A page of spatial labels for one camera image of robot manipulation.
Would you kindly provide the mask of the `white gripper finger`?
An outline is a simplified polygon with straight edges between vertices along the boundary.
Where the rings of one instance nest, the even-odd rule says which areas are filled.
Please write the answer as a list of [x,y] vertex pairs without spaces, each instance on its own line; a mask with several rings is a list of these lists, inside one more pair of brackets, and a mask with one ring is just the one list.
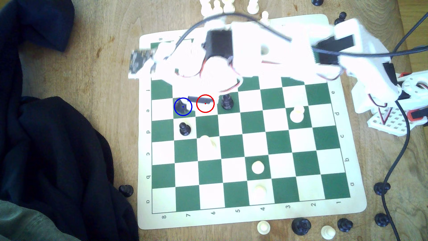
[[188,98],[191,102],[203,95],[209,94],[212,97],[229,94],[236,91],[243,84],[243,77],[232,66],[228,66],[223,72],[202,74],[199,79],[190,84]]
[[202,42],[185,39],[176,46],[176,41],[153,44],[156,61],[153,81],[164,81],[179,89],[201,89]]

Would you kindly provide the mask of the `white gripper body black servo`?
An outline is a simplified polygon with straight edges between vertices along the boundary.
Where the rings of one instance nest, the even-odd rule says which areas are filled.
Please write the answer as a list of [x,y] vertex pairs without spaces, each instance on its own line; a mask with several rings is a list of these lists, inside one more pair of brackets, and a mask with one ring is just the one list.
[[262,37],[268,32],[257,21],[225,24],[209,21],[192,30],[198,33],[190,46],[187,77],[238,79],[253,76],[262,62]]

